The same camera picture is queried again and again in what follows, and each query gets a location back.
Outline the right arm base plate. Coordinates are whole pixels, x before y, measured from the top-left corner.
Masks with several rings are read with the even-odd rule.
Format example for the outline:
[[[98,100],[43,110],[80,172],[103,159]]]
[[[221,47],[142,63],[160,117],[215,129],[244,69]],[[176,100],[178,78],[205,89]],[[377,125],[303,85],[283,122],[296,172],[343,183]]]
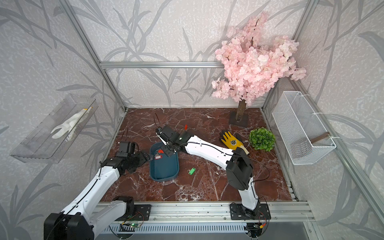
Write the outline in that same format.
[[[270,220],[268,204],[257,203],[254,210],[245,208],[242,204],[230,204],[231,220]]]

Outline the green key tag with key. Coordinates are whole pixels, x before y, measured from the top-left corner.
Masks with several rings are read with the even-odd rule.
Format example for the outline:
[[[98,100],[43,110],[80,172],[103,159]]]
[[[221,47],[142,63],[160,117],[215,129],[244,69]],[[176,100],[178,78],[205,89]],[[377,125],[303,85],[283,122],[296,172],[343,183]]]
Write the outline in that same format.
[[[195,173],[196,169],[195,168],[192,168],[189,170],[189,175],[193,175]]]

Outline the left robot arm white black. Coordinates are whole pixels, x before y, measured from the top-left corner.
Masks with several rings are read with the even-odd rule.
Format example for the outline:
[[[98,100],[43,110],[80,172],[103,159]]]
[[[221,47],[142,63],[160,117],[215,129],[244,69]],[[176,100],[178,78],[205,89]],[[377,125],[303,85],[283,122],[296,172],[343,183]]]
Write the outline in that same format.
[[[101,163],[101,167],[84,190],[60,213],[50,214],[44,222],[45,240],[94,240],[115,220],[124,217],[128,221],[146,220],[143,211],[135,207],[132,197],[116,197],[97,214],[94,209],[105,193],[125,173],[150,160],[150,156],[139,150],[135,142],[122,142],[113,158]]]

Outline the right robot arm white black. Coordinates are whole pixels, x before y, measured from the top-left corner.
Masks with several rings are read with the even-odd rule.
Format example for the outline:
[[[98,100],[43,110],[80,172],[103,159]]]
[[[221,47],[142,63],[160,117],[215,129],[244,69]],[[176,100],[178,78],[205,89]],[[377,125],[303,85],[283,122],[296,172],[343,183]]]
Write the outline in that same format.
[[[261,202],[255,190],[252,159],[237,147],[225,149],[206,142],[196,135],[184,131],[179,134],[169,126],[158,127],[156,135],[163,142],[162,150],[167,156],[178,152],[201,157],[226,170],[229,185],[239,191],[242,202],[230,204],[232,220],[270,220],[269,205]]]

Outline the teal plastic storage box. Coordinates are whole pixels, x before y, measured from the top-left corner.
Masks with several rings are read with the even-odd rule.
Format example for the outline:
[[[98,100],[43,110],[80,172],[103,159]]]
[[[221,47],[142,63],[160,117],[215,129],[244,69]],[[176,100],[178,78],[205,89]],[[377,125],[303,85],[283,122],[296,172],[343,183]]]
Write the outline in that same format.
[[[150,177],[156,182],[171,181],[178,176],[180,170],[177,153],[171,157],[168,157],[165,153],[158,153],[163,145],[163,143],[155,143],[150,148]],[[163,158],[155,160],[156,155],[161,155]]]

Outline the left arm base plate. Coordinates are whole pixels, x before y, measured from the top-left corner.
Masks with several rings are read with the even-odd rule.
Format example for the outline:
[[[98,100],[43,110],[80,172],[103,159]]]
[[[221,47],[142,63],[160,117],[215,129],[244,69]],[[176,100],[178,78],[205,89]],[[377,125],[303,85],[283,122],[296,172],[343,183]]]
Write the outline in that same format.
[[[134,213],[129,215],[126,220],[127,221],[141,221],[145,222],[148,221],[150,218],[152,205],[135,205],[134,207]]]

